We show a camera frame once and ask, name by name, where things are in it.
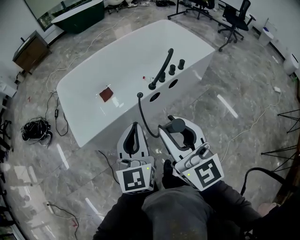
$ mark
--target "white trash can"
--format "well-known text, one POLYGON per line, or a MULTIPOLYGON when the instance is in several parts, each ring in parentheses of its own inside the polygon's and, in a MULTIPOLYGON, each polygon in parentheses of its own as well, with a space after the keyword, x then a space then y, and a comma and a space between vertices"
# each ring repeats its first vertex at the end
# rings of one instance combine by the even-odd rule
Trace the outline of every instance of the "white trash can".
POLYGON ((274 36, 269 32, 267 28, 262 29, 262 33, 258 39, 261 45, 266 46, 270 41, 272 41, 274 36))
POLYGON ((288 75, 291 75, 299 68, 299 63, 292 53, 289 54, 285 59, 283 68, 288 75))

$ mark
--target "white power socket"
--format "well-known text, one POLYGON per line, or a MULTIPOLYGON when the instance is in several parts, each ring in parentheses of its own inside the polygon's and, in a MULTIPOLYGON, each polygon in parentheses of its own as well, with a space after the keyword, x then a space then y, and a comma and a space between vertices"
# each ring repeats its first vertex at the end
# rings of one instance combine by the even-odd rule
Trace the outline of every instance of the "white power socket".
POLYGON ((281 89, 278 88, 278 87, 274 87, 274 91, 275 91, 275 92, 278 92, 278 93, 281 93, 281 89))

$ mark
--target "gray tile floor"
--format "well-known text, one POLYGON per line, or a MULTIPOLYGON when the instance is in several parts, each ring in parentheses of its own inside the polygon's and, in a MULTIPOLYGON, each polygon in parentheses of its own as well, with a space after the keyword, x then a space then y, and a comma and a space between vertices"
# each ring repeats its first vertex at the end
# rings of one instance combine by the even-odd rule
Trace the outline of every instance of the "gray tile floor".
MULTIPOLYGON (((133 11, 135 12, 131 16, 124 18, 113 29, 105 31, 84 56, 74 61, 70 69, 53 74, 48 83, 49 89, 55 89, 63 76, 102 47, 140 27, 166 19, 175 9, 159 8, 155 5, 124 9, 119 13, 106 15, 103 21, 81 34, 65 34, 52 45, 52 54, 36 68, 32 76, 28 76, 19 85, 17 94, 9 101, 10 110, 5 113, 5 117, 12 121, 9 132, 15 151, 9 153, 8 161, 1 168, 7 180, 4 188, 7 190, 8 202, 30 239, 75 239, 74 219, 55 217, 47 209, 47 201, 76 216, 94 215, 78 218, 78 239, 92 239, 103 217, 95 216, 91 204, 99 215, 105 216, 121 194, 105 158, 100 153, 80 149, 71 130, 64 137, 55 132, 56 96, 49 101, 47 113, 54 133, 49 148, 38 144, 29 145, 22 140, 20 128, 31 118, 45 115, 50 96, 45 86, 49 74, 57 68, 68 67, 74 57, 86 51, 99 33, 133 11), (59 155, 59 148, 62 149, 65 161, 59 155)), ((191 12, 186 16, 174 17, 172 21, 189 29, 215 49, 225 42, 224 33, 217 33, 218 24, 207 17, 202 16, 197 20, 195 13, 191 12)), ((278 117, 277 114, 298 108, 295 83, 284 73, 280 56, 270 46, 262 47, 254 31, 242 34, 245 36, 244 41, 232 43, 223 52, 214 53, 203 79, 181 101, 149 120, 150 128, 154 131, 158 124, 167 121, 169 114, 193 121, 203 129, 213 152, 223 159, 228 142, 240 132, 249 129, 267 106, 277 103, 279 94, 274 92, 272 86, 278 86, 282 90, 280 103, 267 109, 250 132, 230 143, 222 162, 225 181, 238 191, 249 168, 260 166, 272 170, 282 163, 281 159, 261 156, 260 153, 291 146, 297 142, 296 132, 286 134, 293 122, 278 117), (238 118, 231 114, 217 95, 221 95, 228 102, 238 118)), ((188 44, 184 36, 179 37, 182 38, 182 44, 188 44)), ((58 129, 66 130, 63 118, 58 119, 58 129)), ((148 143, 157 158, 157 182, 161 187, 162 160, 169 156, 160 140, 149 137, 148 143)), ((117 159, 115 146, 103 151, 113 165, 117 159)), ((286 172, 281 171, 280 174, 285 176, 286 172)), ((245 197, 257 209, 261 203, 272 201, 279 188, 280 185, 273 179, 254 172, 248 178, 245 197)), ((54 210, 60 216, 71 217, 58 209, 54 210)))

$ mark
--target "black faucet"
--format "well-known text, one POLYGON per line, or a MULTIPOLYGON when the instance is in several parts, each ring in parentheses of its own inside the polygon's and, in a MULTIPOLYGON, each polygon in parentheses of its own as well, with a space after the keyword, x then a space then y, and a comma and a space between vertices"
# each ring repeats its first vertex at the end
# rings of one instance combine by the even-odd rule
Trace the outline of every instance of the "black faucet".
POLYGON ((169 54, 168 54, 167 58, 165 59, 165 62, 164 62, 164 64, 163 64, 163 66, 161 67, 160 71, 158 72, 158 75, 156 76, 156 78, 154 78, 153 82, 151 82, 151 83, 149 84, 149 89, 150 89, 150 90, 154 90, 154 89, 156 88, 156 83, 158 82, 158 80, 159 80, 161 74, 162 74, 162 73, 165 71, 165 69, 167 68, 167 66, 168 66, 168 64, 169 64, 169 62, 170 62, 170 60, 171 60, 171 57, 172 57, 172 55, 173 55, 173 52, 174 52, 174 50, 173 50, 172 48, 170 48, 169 51, 168 51, 169 54))

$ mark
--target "white bathtub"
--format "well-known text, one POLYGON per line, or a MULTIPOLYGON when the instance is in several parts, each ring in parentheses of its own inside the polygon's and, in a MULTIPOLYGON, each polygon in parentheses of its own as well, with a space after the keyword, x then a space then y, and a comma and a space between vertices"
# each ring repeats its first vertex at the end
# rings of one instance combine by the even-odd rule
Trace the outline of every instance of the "white bathtub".
POLYGON ((185 28, 161 20, 140 28, 102 48, 58 84, 57 92, 70 129, 80 147, 114 148, 123 131, 134 121, 143 123, 137 93, 142 92, 142 108, 147 120, 191 89, 204 75, 214 48, 185 28), (148 88, 170 48, 172 59, 164 83, 148 88), (185 60, 183 70, 177 68, 185 60), (175 75, 168 74, 176 66, 175 75), (173 80, 177 83, 169 88, 173 80), (104 102, 99 96, 106 86, 113 96, 104 102), (150 102, 151 97, 160 93, 150 102))

